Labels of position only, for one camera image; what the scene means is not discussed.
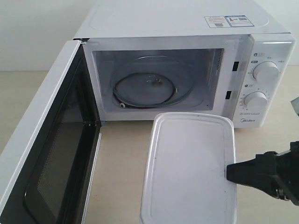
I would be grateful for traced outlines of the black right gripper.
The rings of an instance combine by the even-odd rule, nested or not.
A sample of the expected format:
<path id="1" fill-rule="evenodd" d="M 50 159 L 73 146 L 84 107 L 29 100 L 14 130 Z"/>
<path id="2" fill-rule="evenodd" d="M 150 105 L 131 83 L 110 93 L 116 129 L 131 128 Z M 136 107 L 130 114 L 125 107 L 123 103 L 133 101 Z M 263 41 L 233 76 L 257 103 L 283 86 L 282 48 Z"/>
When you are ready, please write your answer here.
<path id="1" fill-rule="evenodd" d="M 252 160 L 227 165 L 226 179 L 298 203 L 299 142 L 291 142 L 289 150 L 278 154 L 256 154 Z"/>

